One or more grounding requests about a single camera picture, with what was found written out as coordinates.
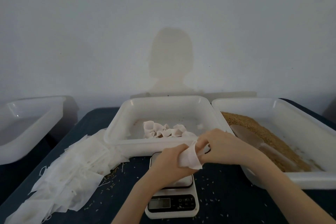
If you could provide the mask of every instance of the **white wall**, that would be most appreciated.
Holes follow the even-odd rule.
[[[0,100],[72,96],[81,118],[131,95],[243,91],[322,113],[335,15],[336,0],[0,0]]]

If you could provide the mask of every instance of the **plastic scoop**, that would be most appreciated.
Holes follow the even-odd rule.
[[[230,127],[239,139],[262,151],[267,157],[277,160],[286,168],[286,170],[290,172],[302,171],[289,158],[285,157],[283,154],[281,154],[280,152],[278,152],[277,150],[266,144],[262,138],[257,136],[249,129],[240,125],[231,125]]]

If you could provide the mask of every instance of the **right forearm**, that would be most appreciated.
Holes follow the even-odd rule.
[[[246,166],[257,175],[289,223],[335,223],[263,153],[256,153]]]

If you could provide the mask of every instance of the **dark blue table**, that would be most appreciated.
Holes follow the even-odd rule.
[[[108,127],[118,109],[101,108],[87,113],[0,206],[0,223],[28,198],[42,167],[49,166],[65,148],[86,134]],[[99,187],[78,212],[54,213],[44,223],[110,224],[133,185],[148,170],[149,159],[131,158],[123,168],[118,167],[115,176],[108,178],[105,181],[108,183]],[[239,166],[205,164],[195,174],[195,184],[200,203],[195,218],[150,220],[143,214],[141,223],[286,223],[268,193],[253,186]],[[328,213],[336,215],[336,190],[305,192]]]

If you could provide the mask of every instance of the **left hand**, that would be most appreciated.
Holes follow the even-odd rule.
[[[187,148],[186,144],[180,144],[173,148],[164,149],[142,179],[147,180],[156,190],[159,190],[194,174],[197,170],[179,167],[179,155]]]

